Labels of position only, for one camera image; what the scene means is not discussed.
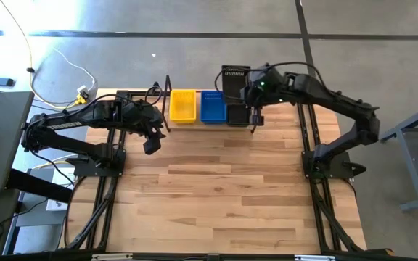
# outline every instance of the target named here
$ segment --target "gray metal stand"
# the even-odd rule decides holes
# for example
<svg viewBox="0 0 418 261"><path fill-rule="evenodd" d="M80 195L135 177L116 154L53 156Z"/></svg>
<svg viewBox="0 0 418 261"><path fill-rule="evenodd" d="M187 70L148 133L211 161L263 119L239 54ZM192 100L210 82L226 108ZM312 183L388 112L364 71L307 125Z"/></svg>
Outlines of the gray metal stand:
<svg viewBox="0 0 418 261"><path fill-rule="evenodd" d="M415 191L418 196L418 172L416 168L416 157L411 155L409 151L408 143L407 143L407 133L418 133L418 113L412 115L407 120L404 120L402 123L398 124L396 127L390 129L389 131L385 132L380 139L381 142L385 142L392 137L396 137L401 145L403 150L403 156L406 160L407 168L409 173L411 174L412 183L414 184ZM418 208L418 200L414 200L412 202L408 202L402 204L400 208L403 211L413 210Z"/></svg>

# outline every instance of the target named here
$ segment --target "gray concrete floor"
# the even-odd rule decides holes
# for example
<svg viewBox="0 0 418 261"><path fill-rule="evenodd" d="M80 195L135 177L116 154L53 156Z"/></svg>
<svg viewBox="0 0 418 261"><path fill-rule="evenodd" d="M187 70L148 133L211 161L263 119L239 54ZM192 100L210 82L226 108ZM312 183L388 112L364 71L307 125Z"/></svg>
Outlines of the gray concrete floor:
<svg viewBox="0 0 418 261"><path fill-rule="evenodd" d="M5 1L26 30L101 30L188 33L299 33L294 0ZM418 1L302 0L309 33L418 34ZM0 4L0 76L17 80L8 91L28 90L28 53ZM259 66L264 62L304 61L300 39L228 38L30 38L35 88L52 101L73 99L90 84L72 62L93 73L100 88L147 87L169 74L174 88L212 88L222 64ZM381 132L418 110L418 41L311 41L313 60L329 88L380 106ZM305 72L304 68L291 70ZM42 112L33 108L30 115ZM352 121L338 117L346 132ZM83 138L85 129L65 131ZM46 151L55 158L62 152ZM397 255L418 257L418 210L399 204L416 199L399 145L361 146L354 162L367 166L356 178L358 205L369 248L389 247ZM22 151L15 167L42 163ZM21 231L16 252L35 247L34 235L53 241L57 231Z"/></svg>

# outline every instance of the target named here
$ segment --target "wooden table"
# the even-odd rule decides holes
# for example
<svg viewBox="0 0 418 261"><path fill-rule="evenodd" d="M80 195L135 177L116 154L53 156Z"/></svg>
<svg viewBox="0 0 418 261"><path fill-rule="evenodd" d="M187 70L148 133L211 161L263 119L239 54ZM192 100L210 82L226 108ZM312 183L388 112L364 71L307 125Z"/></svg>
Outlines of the wooden table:
<svg viewBox="0 0 418 261"><path fill-rule="evenodd" d="M99 89L97 95L116 91ZM340 135L337 118L328 109L315 109L321 140L328 143ZM254 134L199 121L169 122L171 132L163 131L167 137L153 155L144 154L144 138L126 136L126 169L119 179L107 251L319 253L300 160L298 111L278 104L265 107L263 115L265 125ZM88 130L86 141L106 140L106 130ZM87 178L73 197L69 240L91 215L97 182ZM341 180L330 180L330 188L337 219L365 248L353 191ZM324 226L331 246L327 221Z"/></svg>

